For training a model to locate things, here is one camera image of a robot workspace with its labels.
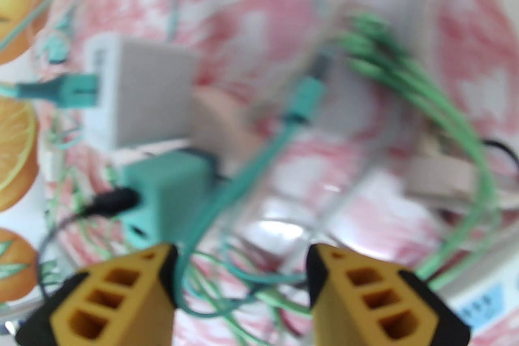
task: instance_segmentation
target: table surface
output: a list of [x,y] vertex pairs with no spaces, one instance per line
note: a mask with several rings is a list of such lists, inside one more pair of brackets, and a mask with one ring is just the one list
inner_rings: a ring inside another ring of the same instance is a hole
[[[51,21],[56,22],[74,1],[77,0],[55,1]],[[370,0],[369,3],[387,13],[399,1]],[[455,7],[442,10],[439,29],[443,37],[438,47],[443,66],[434,68],[434,75],[482,135],[500,138],[519,148],[519,124],[514,121],[519,117],[514,111],[506,110],[513,106],[511,103],[517,95],[514,88],[519,82],[512,80],[519,76],[513,70],[519,64],[519,57],[515,52],[497,56],[493,53],[495,44],[488,42],[486,36],[477,36],[486,33],[488,25],[495,25],[510,38],[514,38],[514,30],[519,33],[519,29],[502,23],[508,16],[501,0],[472,1],[485,19],[471,18],[471,10]],[[80,0],[79,30],[70,61],[57,67],[39,62],[39,74],[51,76],[80,68],[83,42],[97,32],[116,30],[157,40],[163,38],[170,11],[167,0],[132,0],[125,7],[119,7],[119,2]],[[272,7],[273,2],[279,6]],[[179,22],[176,43],[202,54],[199,84],[217,85],[236,99],[247,101],[272,82],[276,74],[291,67],[303,48],[305,35],[315,27],[316,19],[308,0],[180,0]],[[470,42],[459,41],[460,31]],[[495,42],[508,47],[503,39],[504,36],[499,36]],[[482,54],[491,58],[468,59]],[[389,94],[343,70],[335,70],[332,76],[332,98],[324,106],[315,129],[300,136],[269,173],[272,191],[263,200],[258,215],[253,215],[249,227],[244,229],[253,235],[252,242],[271,253],[281,254],[276,249],[287,238],[283,233],[265,230],[261,216],[283,213],[287,219],[309,223],[319,218],[330,197],[352,183],[367,158],[366,144],[378,139],[382,121],[389,116],[392,102]],[[480,101],[471,98],[475,91],[483,91],[483,107]],[[496,93],[504,102],[499,107],[492,99]],[[346,107],[356,110],[345,116]],[[49,128],[54,115],[51,107],[43,107],[43,130]],[[406,200],[400,192],[403,167],[412,143],[410,127],[406,124],[402,128],[391,148],[390,166],[376,172],[348,212],[336,218],[330,233],[362,252],[413,265],[437,248],[445,224],[421,205]],[[78,177],[82,178],[80,181],[86,183],[85,192],[106,189],[103,168],[121,157],[142,157],[142,151],[102,155],[79,144],[66,154],[67,163],[75,166]],[[495,163],[505,173],[513,172],[501,159]],[[66,208],[70,208],[70,190],[68,183],[62,196],[65,208],[58,211],[58,215],[70,212]],[[48,194],[54,191],[55,186],[49,184]],[[297,200],[297,209],[287,200]],[[101,222],[87,229],[86,234],[72,227],[61,241],[78,263],[98,261],[100,252],[86,244],[85,235],[101,244],[104,231],[106,224]],[[112,239],[122,243],[117,226],[112,229]],[[241,318],[251,330],[260,334],[265,331],[262,319],[247,313]],[[204,322],[180,315],[177,326],[176,344],[180,346],[232,344],[232,337],[218,320]]]

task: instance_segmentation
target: green leaf illustration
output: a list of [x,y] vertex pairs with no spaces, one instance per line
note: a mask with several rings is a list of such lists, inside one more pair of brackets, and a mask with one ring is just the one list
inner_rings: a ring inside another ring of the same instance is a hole
[[0,265],[0,279],[12,277],[27,267],[27,264],[2,264]]
[[63,283],[63,277],[61,274],[53,273],[53,274],[47,274],[43,277],[43,284],[44,285],[58,285]]
[[54,271],[54,269],[56,269],[58,266],[58,261],[57,260],[52,260],[52,261],[47,261],[47,262],[44,262],[43,264],[41,264],[41,274],[43,276],[47,275],[47,274],[51,274],[52,271]]
[[7,248],[9,248],[12,243],[13,241],[0,242],[0,257],[4,255],[5,251],[7,251]]

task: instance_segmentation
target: teal plug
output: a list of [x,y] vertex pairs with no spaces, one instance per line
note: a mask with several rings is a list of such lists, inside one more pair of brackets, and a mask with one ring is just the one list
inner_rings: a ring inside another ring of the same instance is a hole
[[121,182],[141,195],[120,215],[125,239],[137,249],[185,241],[215,185],[216,159],[195,150],[171,151],[122,169]]
[[97,104],[98,78],[67,73],[47,82],[19,83],[13,89],[17,99],[44,99],[60,109],[83,109]]

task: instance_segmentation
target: beige connector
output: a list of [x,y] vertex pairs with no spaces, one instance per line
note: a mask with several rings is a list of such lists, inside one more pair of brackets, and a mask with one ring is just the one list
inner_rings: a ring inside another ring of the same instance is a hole
[[454,141],[426,122],[404,186],[405,195],[430,207],[461,211],[473,201],[478,171]]
[[217,156],[223,176],[235,174],[264,144],[243,122],[241,104],[217,88],[196,88],[192,114],[191,145]]
[[407,172],[405,193],[430,206],[454,207],[474,198],[477,184],[475,166],[447,155],[416,156]]

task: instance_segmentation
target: cable connector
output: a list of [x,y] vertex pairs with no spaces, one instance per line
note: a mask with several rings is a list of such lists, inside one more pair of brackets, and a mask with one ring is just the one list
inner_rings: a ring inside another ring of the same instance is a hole
[[406,175],[407,197],[430,207],[464,211],[478,188],[478,169],[452,138],[427,122]]
[[81,216],[102,216],[111,219],[133,209],[139,203],[141,203],[141,196],[138,192],[130,188],[118,188],[97,195],[91,205],[85,207]]
[[98,95],[98,77],[68,73],[41,83],[15,85],[17,99],[44,99],[60,109],[95,107]]
[[321,50],[312,61],[308,75],[319,80],[325,81],[333,63],[332,47],[328,46]]
[[285,113],[285,118],[301,124],[312,122],[317,114],[317,108],[324,96],[325,89],[323,82],[315,75],[303,79]]

